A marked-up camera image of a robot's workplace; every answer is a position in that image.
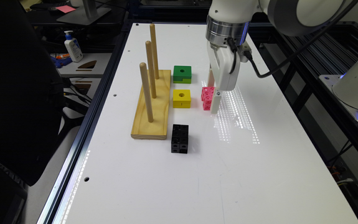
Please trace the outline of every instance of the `chair backrest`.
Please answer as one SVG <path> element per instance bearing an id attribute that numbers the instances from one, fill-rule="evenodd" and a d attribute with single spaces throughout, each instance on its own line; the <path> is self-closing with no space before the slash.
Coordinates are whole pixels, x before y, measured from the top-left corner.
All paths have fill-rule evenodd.
<path id="1" fill-rule="evenodd" d="M 28 185 L 54 154 L 63 85 L 18 0 L 0 0 L 0 163 Z"/>

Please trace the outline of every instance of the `white bottle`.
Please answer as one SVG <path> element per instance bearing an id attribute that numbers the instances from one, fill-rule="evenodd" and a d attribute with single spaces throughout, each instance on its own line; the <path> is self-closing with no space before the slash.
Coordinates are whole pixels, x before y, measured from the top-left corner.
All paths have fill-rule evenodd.
<path id="1" fill-rule="evenodd" d="M 71 56 L 71 59 L 73 62 L 79 62 L 83 58 L 82 51 L 80 50 L 78 40 L 76 38 L 72 38 L 70 35 L 72 30 L 64 31 L 65 32 L 65 38 L 67 40 L 64 42 L 65 47 L 68 50 L 69 56 Z"/>

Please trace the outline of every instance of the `red object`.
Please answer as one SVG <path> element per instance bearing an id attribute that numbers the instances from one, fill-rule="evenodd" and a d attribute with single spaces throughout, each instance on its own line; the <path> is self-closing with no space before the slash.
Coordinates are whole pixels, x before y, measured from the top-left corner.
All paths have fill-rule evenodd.
<path id="1" fill-rule="evenodd" d="M 204 102 L 204 104 L 202 105 L 204 110 L 210 110 L 214 91 L 215 87 L 202 87 L 201 100 Z"/>

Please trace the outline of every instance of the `wooden peg board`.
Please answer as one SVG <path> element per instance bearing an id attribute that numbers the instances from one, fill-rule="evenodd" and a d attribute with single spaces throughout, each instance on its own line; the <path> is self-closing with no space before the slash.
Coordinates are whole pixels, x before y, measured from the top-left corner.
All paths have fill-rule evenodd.
<path id="1" fill-rule="evenodd" d="M 148 122 L 143 87 L 141 87 L 136 115 L 131 129 L 134 139 L 165 140 L 167 134 L 167 116 L 169 112 L 169 95 L 171 91 L 171 71 L 160 70 L 159 79 L 155 80 L 156 98 L 151 98 L 154 121 Z"/>

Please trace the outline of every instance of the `white table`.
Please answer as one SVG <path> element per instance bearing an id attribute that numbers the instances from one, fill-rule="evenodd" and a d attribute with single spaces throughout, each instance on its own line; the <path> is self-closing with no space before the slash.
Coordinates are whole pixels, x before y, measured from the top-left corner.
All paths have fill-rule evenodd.
<path id="1" fill-rule="evenodd" d="M 149 24 L 134 25 L 62 223 L 358 223 L 273 77 L 242 64 L 212 115 L 200 100 L 205 26 L 156 24 L 156 33 L 159 69 L 192 66 L 192 84 L 171 84 L 171 94 L 191 90 L 191 108 L 171 101 L 165 141 L 130 137 L 150 39 Z M 171 153 L 173 124 L 189 125 L 188 154 Z"/>

